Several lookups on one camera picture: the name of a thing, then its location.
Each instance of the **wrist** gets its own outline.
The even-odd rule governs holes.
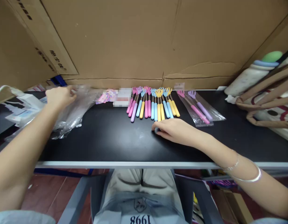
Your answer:
[[[53,104],[50,104],[50,103],[46,104],[46,105],[44,106],[44,108],[45,108],[45,110],[47,110],[47,111],[51,111],[51,112],[57,113],[57,114],[59,114],[59,113],[62,111],[62,108],[61,108],[60,106],[58,106],[58,105],[53,105]]]

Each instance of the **person's right hand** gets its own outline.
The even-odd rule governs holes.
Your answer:
[[[200,149],[210,136],[178,118],[156,121],[152,125],[152,130],[154,131],[155,128],[160,129],[156,133],[157,135],[172,142],[197,149]]]
[[[66,106],[75,101],[76,95],[71,91],[73,86],[57,87],[45,92],[47,105],[51,108],[63,110]]]

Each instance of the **silver bangle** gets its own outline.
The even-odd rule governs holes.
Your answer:
[[[239,179],[239,178],[237,178],[237,177],[234,177],[234,176],[232,176],[232,175],[229,175],[230,177],[232,177],[232,178],[234,178],[234,179],[236,179],[236,180],[240,180],[240,181],[243,181],[243,182],[256,182],[256,181],[258,181],[258,180],[260,180],[260,178],[261,178],[261,176],[262,176],[262,173],[261,173],[261,169],[254,163],[254,165],[257,167],[257,169],[258,169],[258,175],[257,175],[257,177],[256,178],[254,178],[254,179],[251,179],[251,180],[243,180],[243,179]]]
[[[238,163],[239,163],[239,156],[238,156],[238,153],[236,153],[236,155],[237,155],[237,161],[236,161],[235,165],[232,166],[232,167],[226,167],[226,168],[223,168],[223,167],[222,167],[223,171],[231,171],[231,170],[233,170],[233,168],[237,167],[237,165],[238,165]]]

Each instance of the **floor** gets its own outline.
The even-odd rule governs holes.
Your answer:
[[[63,169],[70,172],[88,174],[89,169]],[[94,169],[92,175],[98,175],[109,172],[108,169]],[[193,178],[201,177],[201,170],[175,170],[176,174],[181,174]],[[23,210],[33,210],[40,213],[50,215],[59,221],[75,187],[79,182],[79,178],[61,177],[51,175],[34,175],[31,179],[29,188],[25,195],[22,205]],[[254,220],[268,217],[269,214],[256,204],[246,193],[233,188],[232,191],[241,193],[243,199],[249,208]],[[88,194],[78,224],[90,224],[90,193]]]
[[[63,170],[81,174],[88,174],[89,172],[89,169]],[[94,169],[92,175],[98,175],[107,172],[109,172],[108,169]],[[79,178],[74,177],[33,175],[21,209],[33,210],[50,215],[56,220],[57,223],[79,180]],[[90,193],[88,193],[81,216],[78,220],[78,224],[88,223],[92,223],[90,210]]]

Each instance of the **back scratcher handle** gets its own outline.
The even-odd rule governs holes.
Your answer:
[[[175,110],[174,110],[172,101],[171,101],[170,99],[169,99],[168,101],[169,101],[169,104],[170,104],[170,107],[171,107],[171,110],[172,110],[172,114],[173,114],[174,116],[176,116],[176,113],[175,113]]]
[[[140,102],[139,102],[139,106],[138,106],[138,110],[137,110],[137,114],[136,114],[137,117],[140,116],[141,106],[142,106],[142,100],[140,100]]]
[[[179,111],[178,111],[178,109],[177,109],[177,107],[176,107],[176,104],[175,104],[175,102],[174,102],[173,100],[172,100],[172,104],[173,104],[173,107],[174,107],[176,116],[177,116],[177,117],[180,117]]]
[[[133,111],[133,109],[134,109],[134,106],[135,106],[135,100],[132,102],[132,106],[131,106],[131,108],[130,108],[130,110],[129,110],[128,117],[131,117],[132,111]]]
[[[132,110],[132,116],[131,116],[131,122],[134,122],[135,121],[135,111],[137,110],[137,103],[135,104],[133,110]]]
[[[141,106],[141,112],[140,112],[140,118],[143,118],[143,114],[144,114],[144,107],[145,107],[145,102],[142,102],[142,106]]]
[[[207,120],[207,118],[204,116],[204,114],[202,114],[194,105],[191,105],[191,108],[204,121],[205,124],[210,124],[209,120]]]
[[[129,114],[129,111],[130,111],[130,108],[131,108],[131,105],[132,105],[132,101],[133,101],[133,99],[131,98],[129,106],[128,106],[127,111],[126,111],[126,113],[128,113],[128,114]]]
[[[154,102],[151,102],[151,120],[154,120]]]
[[[202,112],[205,114],[205,116],[207,117],[207,119],[209,121],[212,121],[213,118],[212,116],[209,114],[209,112],[205,109],[205,107],[202,105],[202,103],[198,102],[197,103],[198,107],[202,110]]]
[[[145,118],[148,118],[148,101],[145,100]]]
[[[171,110],[171,106],[170,106],[170,103],[167,102],[167,107],[168,107],[168,111],[169,111],[169,114],[170,114],[170,118],[174,118],[173,114],[172,114],[172,110]]]
[[[157,121],[162,121],[162,117],[160,114],[160,104],[157,104]]]
[[[166,116],[167,116],[167,118],[170,118],[170,114],[169,114],[169,111],[168,111],[168,107],[167,107],[165,101],[163,101],[163,107],[165,108],[165,112],[166,112]]]
[[[154,121],[157,121],[157,103],[154,102]]]
[[[148,117],[151,117],[151,100],[148,100]]]
[[[165,120],[166,119],[165,118],[165,112],[163,111],[163,104],[162,103],[160,104],[160,114],[162,116],[162,120]]]

